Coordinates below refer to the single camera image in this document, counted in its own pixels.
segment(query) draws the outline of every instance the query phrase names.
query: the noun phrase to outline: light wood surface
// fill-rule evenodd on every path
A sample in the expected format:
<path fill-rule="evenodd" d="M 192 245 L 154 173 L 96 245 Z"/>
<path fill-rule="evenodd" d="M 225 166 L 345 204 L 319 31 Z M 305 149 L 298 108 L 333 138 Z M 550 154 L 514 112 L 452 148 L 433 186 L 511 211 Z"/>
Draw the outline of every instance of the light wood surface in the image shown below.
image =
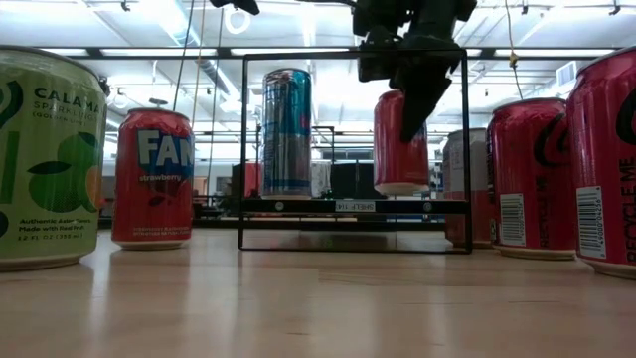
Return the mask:
<path fill-rule="evenodd" d="M 636 283 L 580 262 L 240 253 L 235 231 L 0 274 L 0 357 L 631 357 Z"/>

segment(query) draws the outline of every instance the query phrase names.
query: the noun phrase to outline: soda can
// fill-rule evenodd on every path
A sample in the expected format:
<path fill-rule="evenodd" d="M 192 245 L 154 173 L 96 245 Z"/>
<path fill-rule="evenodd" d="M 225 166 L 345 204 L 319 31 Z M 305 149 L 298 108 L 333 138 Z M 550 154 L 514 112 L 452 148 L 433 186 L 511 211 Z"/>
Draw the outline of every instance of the soda can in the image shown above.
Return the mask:
<path fill-rule="evenodd" d="M 495 248 L 511 257 L 573 260 L 576 211 L 565 101 L 509 103 L 495 109 L 493 122 L 500 213 Z"/>
<path fill-rule="evenodd" d="M 375 188 L 385 195 L 412 195 L 428 190 L 426 128 L 409 142 L 399 140 L 404 95 L 391 90 L 374 111 Z"/>
<path fill-rule="evenodd" d="M 636 47 L 579 71 L 567 101 L 578 255 L 636 279 Z"/>
<path fill-rule="evenodd" d="M 263 199 L 311 198 L 311 76 L 296 69 L 263 80 Z"/>
<path fill-rule="evenodd" d="M 192 233 L 194 134 L 188 118 L 131 109 L 119 127 L 112 240 L 123 249 L 176 249 Z"/>
<path fill-rule="evenodd" d="M 94 250 L 105 117 L 89 68 L 0 46 L 0 270 L 74 264 Z"/>
<path fill-rule="evenodd" d="M 464 200 L 464 141 L 463 130 L 448 135 L 442 151 L 444 199 Z M 470 135 L 470 206 L 472 208 L 473 244 L 476 249 L 492 247 L 490 219 L 494 204 L 488 199 L 488 166 L 486 160 L 486 129 L 471 128 Z M 455 246 L 465 242 L 464 215 L 446 215 L 446 239 Z"/>

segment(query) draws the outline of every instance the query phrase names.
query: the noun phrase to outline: red soda can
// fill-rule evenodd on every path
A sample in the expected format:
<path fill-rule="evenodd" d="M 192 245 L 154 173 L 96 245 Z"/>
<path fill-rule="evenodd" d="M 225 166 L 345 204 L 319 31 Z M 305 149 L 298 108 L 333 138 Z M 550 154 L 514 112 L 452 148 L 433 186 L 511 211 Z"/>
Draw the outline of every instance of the red soda can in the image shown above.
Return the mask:
<path fill-rule="evenodd" d="M 192 233 L 194 134 L 183 114 L 131 109 L 119 127 L 112 240 L 124 249 L 176 249 Z"/>
<path fill-rule="evenodd" d="M 412 195 L 428 190 L 426 129 L 409 143 L 399 140 L 404 95 L 391 90 L 374 111 L 375 188 L 385 195 Z"/>
<path fill-rule="evenodd" d="M 533 98 L 494 111 L 495 195 L 502 255 L 573 260 L 574 190 L 565 101 Z"/>
<path fill-rule="evenodd" d="M 579 71 L 567 101 L 577 254 L 599 273 L 636 279 L 636 47 Z"/>
<path fill-rule="evenodd" d="M 492 247 L 490 219 L 495 205 L 488 200 L 486 129 L 471 128 L 469 136 L 473 245 L 475 249 L 489 249 Z M 442 153 L 444 199 L 464 200 L 463 130 L 457 130 L 448 135 L 448 142 Z M 465 216 L 446 215 L 446 239 L 454 246 L 461 247 L 465 243 L 465 237 Z"/>

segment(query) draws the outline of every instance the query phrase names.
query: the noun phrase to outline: green can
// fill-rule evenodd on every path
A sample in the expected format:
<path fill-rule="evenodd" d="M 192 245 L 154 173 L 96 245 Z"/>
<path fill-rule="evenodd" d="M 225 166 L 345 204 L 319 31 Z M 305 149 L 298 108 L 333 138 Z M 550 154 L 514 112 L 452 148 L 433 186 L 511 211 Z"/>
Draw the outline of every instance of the green can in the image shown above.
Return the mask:
<path fill-rule="evenodd" d="M 0 270 L 74 264 L 94 250 L 105 117 L 89 68 L 0 46 Z"/>

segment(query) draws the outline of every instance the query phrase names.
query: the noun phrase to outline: barcode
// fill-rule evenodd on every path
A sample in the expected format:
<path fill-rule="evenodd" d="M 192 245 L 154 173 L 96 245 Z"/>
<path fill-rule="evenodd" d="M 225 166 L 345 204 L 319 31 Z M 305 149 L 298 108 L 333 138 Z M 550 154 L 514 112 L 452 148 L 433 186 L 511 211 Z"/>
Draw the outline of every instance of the barcode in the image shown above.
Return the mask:
<path fill-rule="evenodd" d="M 603 199 L 600 187 L 576 189 L 578 246 L 583 256 L 605 259 Z"/>
<path fill-rule="evenodd" d="M 503 245 L 526 245 L 526 219 L 524 217 L 524 195 L 502 194 L 501 206 L 501 242 Z"/>

